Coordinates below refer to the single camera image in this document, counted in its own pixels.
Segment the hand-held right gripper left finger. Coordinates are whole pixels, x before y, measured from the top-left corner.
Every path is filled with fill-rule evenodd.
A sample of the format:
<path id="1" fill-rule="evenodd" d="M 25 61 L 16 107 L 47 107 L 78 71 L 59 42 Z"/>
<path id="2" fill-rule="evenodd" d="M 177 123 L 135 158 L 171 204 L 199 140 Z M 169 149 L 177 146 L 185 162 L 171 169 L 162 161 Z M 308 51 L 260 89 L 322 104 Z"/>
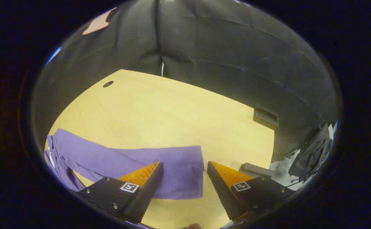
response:
<path id="1" fill-rule="evenodd" d="M 130 223 L 141 223 L 163 177 L 156 162 L 118 179 L 104 177 L 78 194 L 94 207 Z"/>

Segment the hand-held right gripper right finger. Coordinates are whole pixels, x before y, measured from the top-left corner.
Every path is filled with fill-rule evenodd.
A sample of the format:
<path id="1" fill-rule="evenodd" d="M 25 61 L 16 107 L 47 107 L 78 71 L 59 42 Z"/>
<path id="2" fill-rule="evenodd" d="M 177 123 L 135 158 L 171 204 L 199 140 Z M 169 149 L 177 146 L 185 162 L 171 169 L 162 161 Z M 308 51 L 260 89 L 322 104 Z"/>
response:
<path id="1" fill-rule="evenodd" d="M 270 176 L 252 177 L 214 161 L 208 162 L 207 174 L 232 221 L 256 218 L 295 193 Z"/>

